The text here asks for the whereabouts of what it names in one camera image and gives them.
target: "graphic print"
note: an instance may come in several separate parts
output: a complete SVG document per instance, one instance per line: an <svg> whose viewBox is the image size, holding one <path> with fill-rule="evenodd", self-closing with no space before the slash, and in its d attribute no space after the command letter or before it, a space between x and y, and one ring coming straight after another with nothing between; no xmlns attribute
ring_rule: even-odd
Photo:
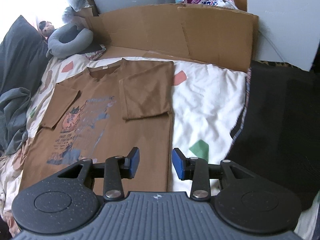
<svg viewBox="0 0 320 240"><path fill-rule="evenodd" d="M73 164L91 158L110 117L108 111L115 103L114 96L91 98L82 106L67 111L63 116L60 136L53 146L54 152L47 163Z"/></svg>

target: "pink shape pattern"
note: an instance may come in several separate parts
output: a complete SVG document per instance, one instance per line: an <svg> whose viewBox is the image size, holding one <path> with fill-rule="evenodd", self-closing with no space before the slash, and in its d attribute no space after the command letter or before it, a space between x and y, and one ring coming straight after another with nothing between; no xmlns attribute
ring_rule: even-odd
<svg viewBox="0 0 320 240"><path fill-rule="evenodd" d="M64 66L64 68L62 69L61 73L65 73L70 71L71 69L73 69L73 61L71 61L70 63L68 63L67 65Z"/></svg>
<svg viewBox="0 0 320 240"><path fill-rule="evenodd" d="M181 70L178 74L173 77L173 86L178 86L182 82L187 80L187 75Z"/></svg>
<svg viewBox="0 0 320 240"><path fill-rule="evenodd" d="M42 94L49 87L51 79L52 79L52 70L49 70L47 78L46 78L45 83L44 83L44 88L41 89L39 94Z"/></svg>

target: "gray neck pillow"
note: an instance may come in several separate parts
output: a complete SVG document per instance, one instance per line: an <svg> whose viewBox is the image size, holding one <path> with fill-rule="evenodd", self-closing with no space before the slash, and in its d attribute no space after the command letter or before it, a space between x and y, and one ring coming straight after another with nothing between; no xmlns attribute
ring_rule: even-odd
<svg viewBox="0 0 320 240"><path fill-rule="evenodd" d="M50 54L57 58L64 59L71 55L77 54L82 50L86 49L93 40L93 32L89 29L83 29L74 40L68 43L60 42L66 33L68 33L74 24L66 24L57 30L55 30L48 39L48 51L46 56L49 57Z"/></svg>

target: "plastic bag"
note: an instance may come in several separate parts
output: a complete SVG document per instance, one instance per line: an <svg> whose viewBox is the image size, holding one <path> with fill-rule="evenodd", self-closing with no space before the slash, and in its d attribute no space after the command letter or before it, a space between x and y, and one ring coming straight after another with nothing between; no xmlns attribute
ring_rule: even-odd
<svg viewBox="0 0 320 240"><path fill-rule="evenodd" d="M74 12L75 12L74 9L73 9L71 6L68 6L68 7L63 11L63 14L62 14L62 17L61 17L63 23L67 24L67 23L72 22Z"/></svg>
<svg viewBox="0 0 320 240"><path fill-rule="evenodd" d="M232 0L183 0L184 3L205 4L211 6L220 6L226 8L237 9Z"/></svg>

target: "teddy bear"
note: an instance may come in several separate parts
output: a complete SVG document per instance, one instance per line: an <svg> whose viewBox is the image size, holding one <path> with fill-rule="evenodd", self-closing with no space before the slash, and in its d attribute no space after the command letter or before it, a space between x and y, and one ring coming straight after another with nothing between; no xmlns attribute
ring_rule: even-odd
<svg viewBox="0 0 320 240"><path fill-rule="evenodd" d="M50 35L56 30L51 22L42 21L39 23L39 29L41 31L42 36L46 39L50 37Z"/></svg>

